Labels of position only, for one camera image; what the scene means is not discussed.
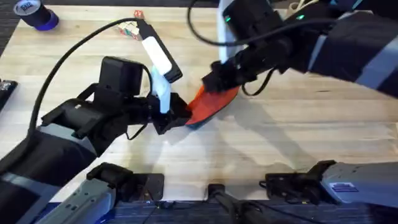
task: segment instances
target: wooden table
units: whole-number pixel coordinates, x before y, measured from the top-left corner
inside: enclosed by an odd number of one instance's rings
[[[61,19],[49,32],[20,22],[0,59],[0,77],[20,83],[0,114],[0,156],[25,136],[30,112],[45,77],[73,44],[106,23],[144,11],[179,64],[183,78],[172,88],[193,99],[200,78],[218,58],[218,49],[197,41],[185,23],[184,8],[49,6]],[[198,30],[216,38],[216,9],[194,9]],[[62,65],[40,115],[76,97],[97,82],[105,55],[151,66],[141,43],[107,30]],[[261,80],[250,84],[257,88]],[[398,161],[398,101],[375,91],[314,74],[289,70],[275,75],[258,97],[239,94],[197,131],[175,128],[158,136],[150,125],[129,142],[122,136],[53,200],[63,200],[101,162],[134,172],[165,174],[165,200],[202,200],[209,183],[224,183],[238,198],[266,198],[258,187],[265,173],[306,171],[317,161],[367,163]]]

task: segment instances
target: blue tape roll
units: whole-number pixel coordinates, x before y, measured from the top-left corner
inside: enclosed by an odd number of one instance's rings
[[[14,6],[14,13],[37,30],[53,29],[59,22],[58,16],[40,0],[20,0]]]
[[[58,25],[58,22],[59,22],[58,16],[55,15],[55,13],[53,11],[51,11],[50,9],[49,9],[49,11],[51,14],[50,20],[41,26],[36,26],[35,28],[37,30],[40,30],[40,31],[50,30],[50,29],[54,29]]]

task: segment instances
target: sticker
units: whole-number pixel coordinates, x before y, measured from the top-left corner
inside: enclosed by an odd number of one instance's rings
[[[21,0],[14,6],[14,12],[18,16],[28,16],[35,13],[41,5],[39,0]]]
[[[167,58],[166,54],[164,54],[155,37],[146,38],[142,41],[142,45],[147,51],[149,58],[152,60],[152,63],[159,71],[160,75],[165,75],[167,72],[171,71],[173,66]]]
[[[335,192],[359,192],[359,190],[350,182],[330,183],[329,187]]]

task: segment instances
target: gray floor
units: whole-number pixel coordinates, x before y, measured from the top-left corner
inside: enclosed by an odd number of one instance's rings
[[[108,6],[173,6],[185,7],[189,0],[44,0],[44,4],[68,5],[108,5]],[[15,1],[3,0],[0,2],[0,54],[4,50],[18,18],[12,13]],[[289,2],[282,2],[277,7],[285,7]],[[211,1],[200,2],[200,7],[216,7],[217,3]],[[286,212],[300,214],[307,218],[323,223],[397,223],[398,212],[396,209],[371,206],[365,204],[348,205],[289,205],[281,202],[264,202]],[[191,204],[181,203],[179,207],[189,208]],[[129,203],[120,204],[115,210],[116,219],[109,223],[142,223],[154,209],[153,204]],[[292,223],[308,223],[296,218],[281,215],[272,210],[267,210],[266,216],[270,220],[290,220]],[[157,209],[148,219],[147,223],[228,223],[228,217],[217,204],[195,206],[186,210]]]

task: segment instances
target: black bracket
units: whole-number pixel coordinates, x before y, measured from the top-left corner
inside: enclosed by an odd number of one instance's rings
[[[270,199],[284,198],[287,203],[336,203],[322,187],[322,175],[335,161],[320,161],[307,173],[266,174],[260,186]]]
[[[104,162],[90,171],[86,178],[107,182],[109,188],[116,189],[117,200],[122,202],[163,198],[163,174],[134,174],[126,168]]]

